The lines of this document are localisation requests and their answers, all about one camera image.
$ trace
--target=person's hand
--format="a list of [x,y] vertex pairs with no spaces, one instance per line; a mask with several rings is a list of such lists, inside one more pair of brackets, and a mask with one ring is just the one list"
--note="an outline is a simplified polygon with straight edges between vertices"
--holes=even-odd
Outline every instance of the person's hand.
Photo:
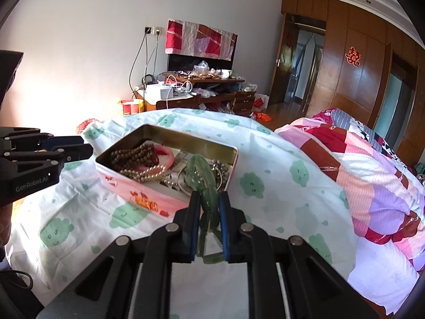
[[0,248],[9,242],[13,203],[0,208]]

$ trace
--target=wooden floor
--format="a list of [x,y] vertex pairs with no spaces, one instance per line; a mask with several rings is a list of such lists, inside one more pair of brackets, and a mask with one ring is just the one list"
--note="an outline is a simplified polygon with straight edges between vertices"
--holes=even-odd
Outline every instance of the wooden floor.
[[297,103],[279,103],[267,107],[262,113],[270,115],[273,120],[266,122],[264,120],[257,120],[264,127],[274,131],[276,128],[290,124],[292,121],[298,119],[301,115],[301,106]]

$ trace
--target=metal bolt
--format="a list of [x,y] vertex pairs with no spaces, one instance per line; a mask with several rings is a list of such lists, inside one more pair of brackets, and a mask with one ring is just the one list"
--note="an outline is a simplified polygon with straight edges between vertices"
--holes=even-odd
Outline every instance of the metal bolt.
[[177,223],[168,223],[165,226],[165,230],[168,231],[169,233],[177,231],[178,229],[179,229],[179,225]]
[[128,238],[128,236],[125,236],[125,235],[118,236],[115,240],[118,246],[125,246],[126,244],[129,243],[129,241],[130,239]]
[[241,224],[241,230],[248,232],[252,231],[254,229],[254,225],[252,223],[242,223]]
[[294,246],[301,246],[303,244],[303,238],[298,235],[291,236],[290,243]]

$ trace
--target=pink tin box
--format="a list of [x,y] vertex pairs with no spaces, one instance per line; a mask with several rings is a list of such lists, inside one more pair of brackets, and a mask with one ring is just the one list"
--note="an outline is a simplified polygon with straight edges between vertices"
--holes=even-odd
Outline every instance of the pink tin box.
[[229,168],[229,180],[224,187],[227,190],[238,156],[236,148],[150,124],[139,127],[97,156],[96,169],[105,187],[122,198],[165,217],[174,216],[177,210],[188,207],[190,197],[179,188],[154,181],[141,184],[110,168],[110,155],[113,151],[136,148],[146,141],[171,148],[175,154],[171,175],[175,168],[184,166],[185,160],[192,154],[201,154],[207,160],[220,160]]

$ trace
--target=green jade object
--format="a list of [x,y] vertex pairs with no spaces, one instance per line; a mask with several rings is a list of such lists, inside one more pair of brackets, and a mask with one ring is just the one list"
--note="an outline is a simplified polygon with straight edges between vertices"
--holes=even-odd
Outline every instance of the green jade object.
[[204,255],[205,238],[208,232],[213,232],[222,244],[222,233],[218,229],[220,213],[218,212],[217,183],[210,165],[201,155],[193,155],[184,171],[184,181],[193,190],[201,194],[202,216],[199,220],[199,239],[196,255],[203,259],[205,264],[215,264],[224,261],[223,252]]

